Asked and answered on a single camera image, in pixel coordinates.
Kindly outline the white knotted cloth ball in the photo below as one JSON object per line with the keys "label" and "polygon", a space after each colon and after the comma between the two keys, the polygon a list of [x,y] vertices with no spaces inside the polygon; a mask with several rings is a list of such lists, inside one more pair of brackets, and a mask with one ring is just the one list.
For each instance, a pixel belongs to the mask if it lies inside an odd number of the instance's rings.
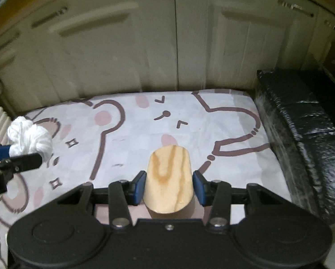
{"label": "white knotted cloth ball", "polygon": [[12,121],[7,129],[7,137],[10,157],[38,153],[43,162],[48,162],[53,152],[53,141],[48,130],[22,116]]}

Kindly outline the oval wooden block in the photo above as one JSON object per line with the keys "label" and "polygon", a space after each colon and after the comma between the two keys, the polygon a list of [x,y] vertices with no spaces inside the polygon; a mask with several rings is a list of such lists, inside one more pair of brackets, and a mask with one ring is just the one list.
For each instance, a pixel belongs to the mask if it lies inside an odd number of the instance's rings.
{"label": "oval wooden block", "polygon": [[194,195],[189,152],[177,145],[154,151],[149,159],[143,201],[156,214],[174,214]]}

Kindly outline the cartoon bear bed sheet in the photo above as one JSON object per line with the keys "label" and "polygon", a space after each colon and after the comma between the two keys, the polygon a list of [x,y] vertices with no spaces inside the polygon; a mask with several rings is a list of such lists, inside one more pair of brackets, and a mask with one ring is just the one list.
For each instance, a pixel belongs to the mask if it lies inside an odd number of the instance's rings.
{"label": "cartoon bear bed sheet", "polygon": [[72,188],[130,180],[150,155],[169,145],[186,148],[191,168],[234,187],[258,183],[290,199],[253,99],[244,92],[129,93],[68,101],[30,111],[48,130],[53,152],[39,169],[18,174],[0,195],[0,268],[6,234],[19,218]]}

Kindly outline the cream cabinet with doors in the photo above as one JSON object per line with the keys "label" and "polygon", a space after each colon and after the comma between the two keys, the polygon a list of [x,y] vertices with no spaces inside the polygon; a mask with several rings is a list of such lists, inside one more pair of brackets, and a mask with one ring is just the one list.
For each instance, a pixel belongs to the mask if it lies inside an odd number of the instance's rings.
{"label": "cream cabinet with doors", "polygon": [[0,0],[12,113],[108,93],[250,90],[335,49],[335,0]]}

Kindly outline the black glossy wrapped cushion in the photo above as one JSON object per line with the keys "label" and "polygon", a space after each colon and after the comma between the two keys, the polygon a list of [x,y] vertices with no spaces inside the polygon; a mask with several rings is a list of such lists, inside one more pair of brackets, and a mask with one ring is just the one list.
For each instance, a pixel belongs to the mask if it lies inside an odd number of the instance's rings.
{"label": "black glossy wrapped cushion", "polygon": [[335,224],[335,79],[327,70],[260,70],[255,104],[292,202]]}

